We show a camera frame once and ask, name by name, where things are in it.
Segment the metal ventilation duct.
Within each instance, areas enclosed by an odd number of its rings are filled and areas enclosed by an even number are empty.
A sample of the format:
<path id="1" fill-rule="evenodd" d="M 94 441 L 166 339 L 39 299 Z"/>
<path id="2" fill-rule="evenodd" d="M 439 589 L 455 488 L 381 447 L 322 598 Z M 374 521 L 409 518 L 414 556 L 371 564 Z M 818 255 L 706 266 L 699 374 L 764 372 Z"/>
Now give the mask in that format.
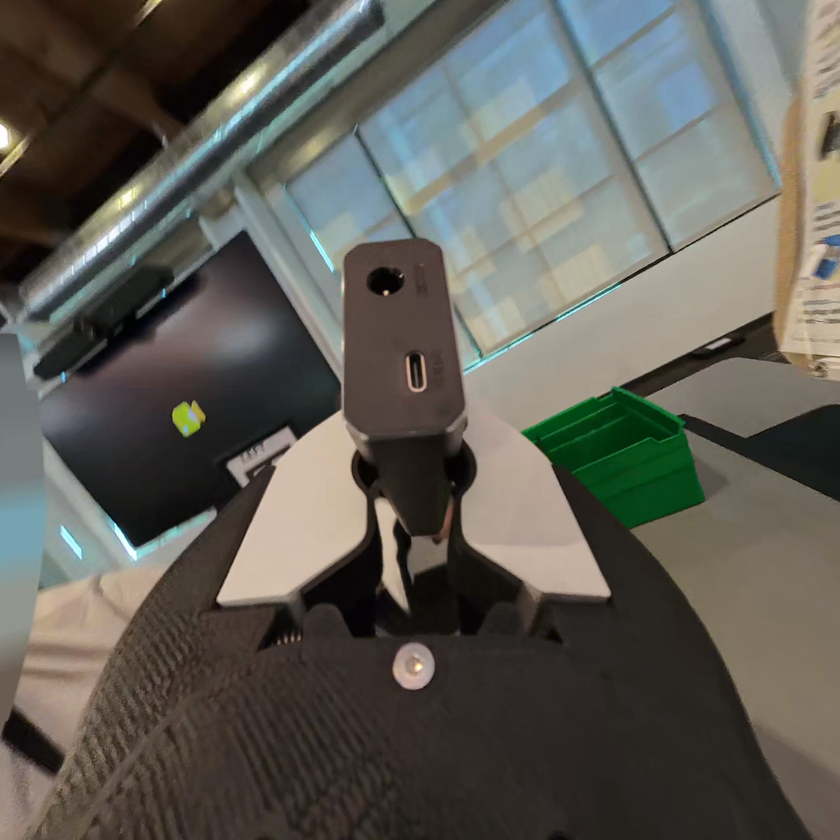
<path id="1" fill-rule="evenodd" d="M 10 321 L 47 319 L 384 23 L 382 2 L 311 7 L 23 281 Z"/>

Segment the printed instruction sheet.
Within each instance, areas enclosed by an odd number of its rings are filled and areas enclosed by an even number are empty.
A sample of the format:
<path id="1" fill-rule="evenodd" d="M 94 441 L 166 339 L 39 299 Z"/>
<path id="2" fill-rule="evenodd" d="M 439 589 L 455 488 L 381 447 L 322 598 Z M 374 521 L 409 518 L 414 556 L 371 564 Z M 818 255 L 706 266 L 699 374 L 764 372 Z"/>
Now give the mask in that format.
<path id="1" fill-rule="evenodd" d="M 802 197 L 783 352 L 838 363 L 839 2 L 810 2 L 796 150 Z"/>

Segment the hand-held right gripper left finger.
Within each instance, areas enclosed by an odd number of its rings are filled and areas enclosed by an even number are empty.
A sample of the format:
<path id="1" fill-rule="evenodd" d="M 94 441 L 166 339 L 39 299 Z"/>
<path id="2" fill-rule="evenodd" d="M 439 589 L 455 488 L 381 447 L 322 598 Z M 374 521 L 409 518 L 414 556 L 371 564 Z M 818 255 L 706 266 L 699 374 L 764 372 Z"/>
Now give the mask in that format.
<path id="1" fill-rule="evenodd" d="M 278 606 L 301 624 L 335 606 L 352 634 L 375 633 L 382 538 L 342 418 L 316 426 L 271 472 L 217 594 L 224 608 Z"/>

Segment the black usb hub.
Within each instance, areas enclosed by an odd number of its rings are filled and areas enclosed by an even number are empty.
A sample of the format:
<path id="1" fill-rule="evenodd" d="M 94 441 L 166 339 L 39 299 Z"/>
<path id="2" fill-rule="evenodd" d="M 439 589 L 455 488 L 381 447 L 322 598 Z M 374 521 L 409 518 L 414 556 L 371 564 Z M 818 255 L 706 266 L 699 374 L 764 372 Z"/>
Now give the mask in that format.
<path id="1" fill-rule="evenodd" d="M 342 410 L 404 530 L 441 532 L 468 415 L 444 255 L 431 241 L 345 256 Z"/>

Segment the black wall monitor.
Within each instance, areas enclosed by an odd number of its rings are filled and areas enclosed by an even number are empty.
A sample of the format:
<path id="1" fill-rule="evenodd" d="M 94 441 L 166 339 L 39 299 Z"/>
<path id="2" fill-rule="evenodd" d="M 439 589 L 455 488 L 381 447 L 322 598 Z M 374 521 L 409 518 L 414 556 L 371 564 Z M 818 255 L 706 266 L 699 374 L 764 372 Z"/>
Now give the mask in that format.
<path id="1" fill-rule="evenodd" d="M 224 460 L 340 408 L 340 383 L 241 233 L 40 403 L 46 440 L 134 549 L 239 492 Z"/>

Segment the green plastic bin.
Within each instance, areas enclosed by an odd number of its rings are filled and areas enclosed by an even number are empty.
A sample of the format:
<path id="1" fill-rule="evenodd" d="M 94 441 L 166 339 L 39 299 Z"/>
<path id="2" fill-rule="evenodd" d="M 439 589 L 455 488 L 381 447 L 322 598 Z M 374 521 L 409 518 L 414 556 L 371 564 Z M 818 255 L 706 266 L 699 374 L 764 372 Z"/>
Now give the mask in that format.
<path id="1" fill-rule="evenodd" d="M 622 387 L 523 431 L 633 529 L 702 504 L 686 421 Z"/>

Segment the black video bar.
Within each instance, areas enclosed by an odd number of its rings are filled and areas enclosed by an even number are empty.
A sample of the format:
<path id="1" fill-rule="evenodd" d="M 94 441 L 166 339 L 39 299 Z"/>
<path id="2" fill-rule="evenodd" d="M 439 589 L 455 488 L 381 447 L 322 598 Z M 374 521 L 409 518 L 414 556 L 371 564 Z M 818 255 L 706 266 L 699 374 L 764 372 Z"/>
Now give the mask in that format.
<path id="1" fill-rule="evenodd" d="M 174 270 L 168 266 L 135 267 L 89 302 L 73 317 L 69 327 L 58 333 L 35 364 L 35 377 L 47 382 L 78 367 L 133 323 L 140 310 L 162 299 L 174 279 Z"/>

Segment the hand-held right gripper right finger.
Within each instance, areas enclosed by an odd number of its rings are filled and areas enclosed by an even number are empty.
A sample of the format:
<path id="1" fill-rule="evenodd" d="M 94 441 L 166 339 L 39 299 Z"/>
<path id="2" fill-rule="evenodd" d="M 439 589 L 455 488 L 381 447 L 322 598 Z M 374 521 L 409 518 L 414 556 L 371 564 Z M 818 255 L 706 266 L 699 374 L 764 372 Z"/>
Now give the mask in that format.
<path id="1" fill-rule="evenodd" d="M 454 509 L 448 580 L 462 632 L 498 604 L 526 628 L 554 603 L 603 605 L 612 594 L 549 458 L 478 403 L 448 463 Z"/>

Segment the white paper label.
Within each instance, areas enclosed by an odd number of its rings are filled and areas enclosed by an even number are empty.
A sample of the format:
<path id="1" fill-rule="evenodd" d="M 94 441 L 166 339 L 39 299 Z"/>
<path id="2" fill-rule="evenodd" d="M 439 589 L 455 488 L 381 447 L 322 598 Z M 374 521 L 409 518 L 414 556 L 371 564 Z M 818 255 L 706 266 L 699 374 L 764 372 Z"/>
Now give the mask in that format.
<path id="1" fill-rule="evenodd" d="M 244 488 L 262 469 L 276 466 L 277 461 L 297 440 L 292 429 L 284 426 L 245 447 L 236 455 L 227 457 L 224 467 L 238 486 Z"/>

